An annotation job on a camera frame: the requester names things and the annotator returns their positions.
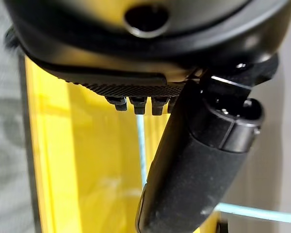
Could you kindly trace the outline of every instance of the gray fabric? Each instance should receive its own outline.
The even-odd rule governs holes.
[[[10,25],[0,0],[0,233],[33,233],[17,55],[3,45]]]

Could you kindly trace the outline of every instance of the black plastic housing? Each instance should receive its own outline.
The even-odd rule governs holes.
[[[263,120],[256,100],[239,116],[205,103],[187,82],[151,164],[139,206],[141,233],[192,233],[211,214],[240,169]]]
[[[277,51],[291,19],[291,0],[252,0],[223,22],[208,28],[140,39],[106,31],[46,1],[4,1],[26,53],[42,68],[48,63],[48,72],[60,78],[66,79],[67,72],[74,69],[75,75],[70,75],[73,82],[78,82],[85,67],[104,72],[124,71],[118,61],[125,63],[125,71],[151,70],[163,75],[167,82],[173,82],[168,75],[170,70],[182,70],[178,79],[184,80],[197,65],[265,61]],[[164,70],[161,62],[171,67]],[[87,75],[89,84],[96,83],[97,75],[95,70],[92,72],[92,77]]]

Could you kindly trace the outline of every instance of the circular hole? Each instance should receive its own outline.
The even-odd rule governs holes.
[[[135,6],[124,16],[127,30],[141,38],[154,38],[164,33],[168,18],[168,11],[158,4]]]

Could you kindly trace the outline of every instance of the gray background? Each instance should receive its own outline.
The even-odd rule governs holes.
[[[9,26],[0,0],[0,233],[33,233],[32,173],[28,170],[17,55],[4,49],[2,39]],[[264,104],[266,121],[225,201],[291,213],[291,28],[276,77],[257,86],[252,96]],[[291,232],[287,223],[224,217],[231,233]]]

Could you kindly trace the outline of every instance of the white surface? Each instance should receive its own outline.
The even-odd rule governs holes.
[[[280,50],[273,80],[252,96],[265,108],[262,133],[224,201],[291,213],[291,27]],[[288,233],[291,224],[224,215],[231,233]]]

